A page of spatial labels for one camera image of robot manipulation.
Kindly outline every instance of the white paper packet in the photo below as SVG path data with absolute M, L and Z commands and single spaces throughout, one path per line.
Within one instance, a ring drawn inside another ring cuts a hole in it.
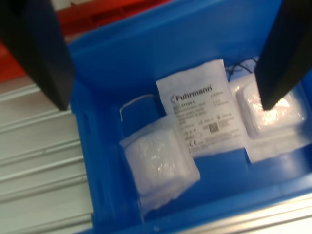
M 311 109 L 300 85 L 269 112 L 260 108 L 254 74 L 230 82 L 244 122 L 242 134 L 249 160 L 254 163 L 312 143 Z
M 157 82 L 168 115 L 180 122 L 193 157 L 243 148 L 243 124 L 229 89 L 223 60 L 172 74 Z

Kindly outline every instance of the plastic bag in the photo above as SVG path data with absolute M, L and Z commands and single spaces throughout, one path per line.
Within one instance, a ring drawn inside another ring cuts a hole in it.
M 271 136 L 300 128 L 306 119 L 294 91 L 286 94 L 271 110 L 264 111 L 256 81 L 251 81 L 236 93 L 243 120 L 252 138 Z
M 207 62 L 156 83 L 165 111 L 179 119 L 193 157 L 244 147 L 242 123 L 233 108 L 223 60 Z
M 244 122 L 242 135 L 251 162 L 312 143 L 311 109 L 301 85 L 269 111 L 262 109 L 254 74 L 231 81 L 230 88 Z
M 120 142 L 143 215 L 177 198 L 200 179 L 174 116 L 165 116 Z

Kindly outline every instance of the blue crate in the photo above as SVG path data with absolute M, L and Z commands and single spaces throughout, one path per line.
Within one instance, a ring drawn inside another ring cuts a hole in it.
M 97 29 L 70 45 L 76 115 L 95 233 L 183 230 L 312 190 L 312 146 L 251 164 L 244 149 L 195 160 L 201 180 L 142 222 L 119 141 L 165 115 L 156 80 L 213 59 L 259 55 L 279 0 L 174 0 Z M 306 90 L 312 81 L 303 80 Z M 307 92 L 312 103 L 312 93 Z

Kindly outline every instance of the transparent plastic wrap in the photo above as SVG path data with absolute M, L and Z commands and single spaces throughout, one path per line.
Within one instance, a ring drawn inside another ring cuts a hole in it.
M 301 84 L 269 111 L 262 108 L 254 74 L 231 81 L 230 89 L 245 126 L 242 135 L 251 162 L 312 143 L 312 113 Z
M 299 129 L 306 113 L 294 91 L 287 93 L 271 110 L 264 111 L 255 80 L 237 91 L 238 104 L 244 113 L 248 135 L 253 138 L 280 134 L 289 128 Z
M 120 144 L 134 177 L 143 215 L 177 198 L 200 179 L 174 116 L 147 125 Z

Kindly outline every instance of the barcode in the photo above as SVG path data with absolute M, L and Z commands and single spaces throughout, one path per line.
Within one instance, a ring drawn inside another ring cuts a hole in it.
M 219 127 L 217 123 L 208 124 L 210 133 L 219 132 Z

